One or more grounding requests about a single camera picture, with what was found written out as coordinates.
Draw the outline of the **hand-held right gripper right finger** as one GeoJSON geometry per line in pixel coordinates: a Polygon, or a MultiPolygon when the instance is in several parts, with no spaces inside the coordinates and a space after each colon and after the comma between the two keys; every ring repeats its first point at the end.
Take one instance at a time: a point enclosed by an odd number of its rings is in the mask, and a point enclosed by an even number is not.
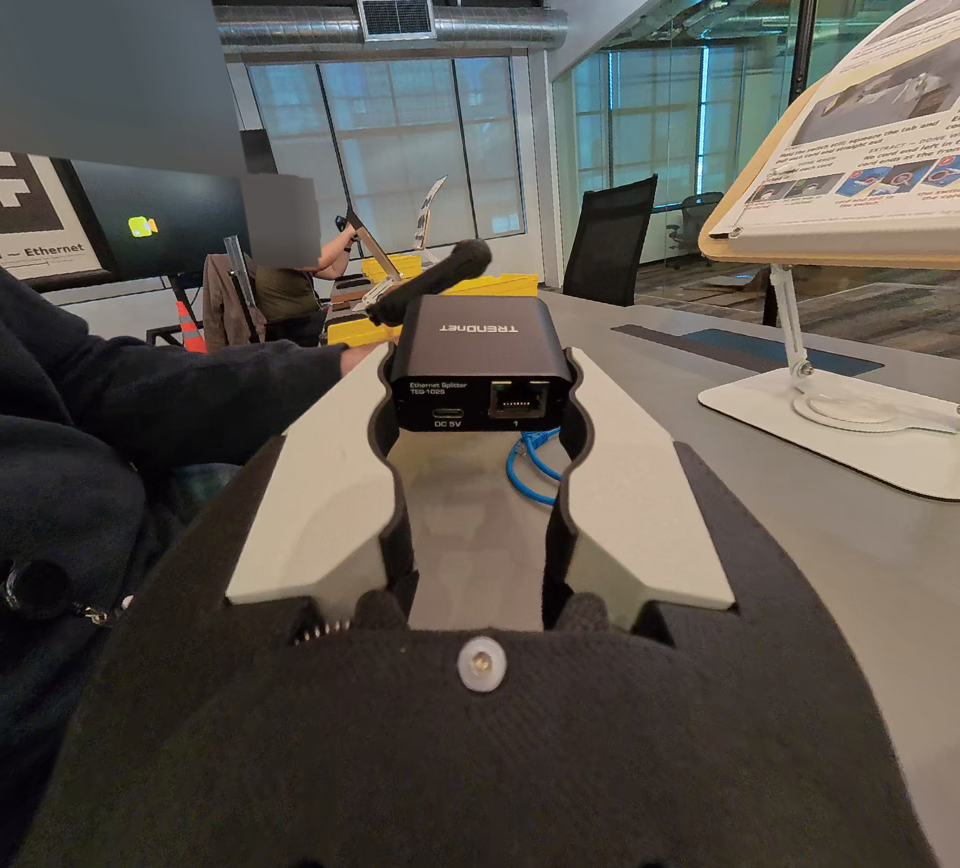
{"type": "Polygon", "coordinates": [[[734,591],[669,434],[581,348],[558,442],[569,463],[549,516],[543,624],[594,595],[612,624],[652,603],[726,612],[734,591]]]}

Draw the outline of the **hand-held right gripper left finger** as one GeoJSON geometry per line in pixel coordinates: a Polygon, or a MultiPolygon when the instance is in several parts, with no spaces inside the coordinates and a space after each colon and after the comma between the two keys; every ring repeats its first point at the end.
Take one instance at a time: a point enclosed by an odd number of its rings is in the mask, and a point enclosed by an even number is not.
{"type": "Polygon", "coordinates": [[[389,460],[401,436],[384,343],[284,432],[225,589],[234,604],[310,598],[349,618],[369,591],[391,590],[409,613],[417,569],[402,478],[389,460]]]}

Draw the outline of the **black network switch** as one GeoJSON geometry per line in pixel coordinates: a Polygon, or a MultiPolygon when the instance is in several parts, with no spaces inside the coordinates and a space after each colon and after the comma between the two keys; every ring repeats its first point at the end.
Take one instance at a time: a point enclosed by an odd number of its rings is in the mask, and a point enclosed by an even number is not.
{"type": "Polygon", "coordinates": [[[573,380],[538,297],[417,298],[389,369],[398,426],[417,433],[556,430],[573,380]]]}

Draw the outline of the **white board stand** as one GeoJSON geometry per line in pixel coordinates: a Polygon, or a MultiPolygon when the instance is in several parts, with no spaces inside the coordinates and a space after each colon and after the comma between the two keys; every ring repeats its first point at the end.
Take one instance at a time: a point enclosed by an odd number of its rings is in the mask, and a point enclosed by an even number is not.
{"type": "Polygon", "coordinates": [[[959,501],[958,404],[816,368],[793,275],[771,266],[786,367],[717,386],[699,403],[910,494],[959,501]]]}

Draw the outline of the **orange traffic cone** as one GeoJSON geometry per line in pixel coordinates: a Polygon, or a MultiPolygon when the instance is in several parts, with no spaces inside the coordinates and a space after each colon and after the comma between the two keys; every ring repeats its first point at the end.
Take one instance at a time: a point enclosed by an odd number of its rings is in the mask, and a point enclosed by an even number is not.
{"type": "Polygon", "coordinates": [[[188,305],[181,299],[176,301],[176,312],[183,347],[188,353],[205,355],[208,352],[207,342],[188,305]]]}

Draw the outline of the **black office chair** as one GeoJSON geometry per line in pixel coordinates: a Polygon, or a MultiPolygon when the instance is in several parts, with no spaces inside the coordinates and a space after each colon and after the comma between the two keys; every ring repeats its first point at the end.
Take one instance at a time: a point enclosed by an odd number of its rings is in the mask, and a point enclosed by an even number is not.
{"type": "Polygon", "coordinates": [[[724,197],[723,192],[711,191],[688,196],[680,203],[678,221],[667,225],[666,253],[676,258],[696,253],[703,226],[724,197]]]}

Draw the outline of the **white ceiling vent grille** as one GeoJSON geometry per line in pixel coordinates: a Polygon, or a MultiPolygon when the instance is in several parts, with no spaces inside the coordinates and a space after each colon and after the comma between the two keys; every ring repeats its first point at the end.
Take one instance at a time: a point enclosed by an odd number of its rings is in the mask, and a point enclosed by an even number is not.
{"type": "Polygon", "coordinates": [[[367,45],[436,42],[433,0],[356,0],[367,45]]]}

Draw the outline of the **large black screen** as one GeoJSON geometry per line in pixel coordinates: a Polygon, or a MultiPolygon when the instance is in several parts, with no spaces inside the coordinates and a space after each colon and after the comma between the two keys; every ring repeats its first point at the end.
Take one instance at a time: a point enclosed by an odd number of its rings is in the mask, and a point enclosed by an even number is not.
{"type": "Polygon", "coordinates": [[[238,238],[252,253],[237,178],[72,161],[123,281],[197,273],[238,238]]]}

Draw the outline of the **wooden instruction board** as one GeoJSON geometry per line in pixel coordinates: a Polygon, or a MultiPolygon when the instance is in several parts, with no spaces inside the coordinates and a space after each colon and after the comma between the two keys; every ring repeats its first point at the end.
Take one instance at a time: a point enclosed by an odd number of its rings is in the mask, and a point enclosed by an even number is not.
{"type": "Polygon", "coordinates": [[[916,0],[810,85],[702,229],[727,261],[958,266],[959,0],[916,0]]]}

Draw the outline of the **white banner sign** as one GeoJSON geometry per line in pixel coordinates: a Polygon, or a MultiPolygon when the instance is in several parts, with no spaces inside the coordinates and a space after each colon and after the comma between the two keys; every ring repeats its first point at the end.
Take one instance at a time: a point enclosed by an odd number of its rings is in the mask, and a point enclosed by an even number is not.
{"type": "Polygon", "coordinates": [[[1,264],[21,281],[104,271],[69,176],[58,159],[1,152],[1,264]]]}

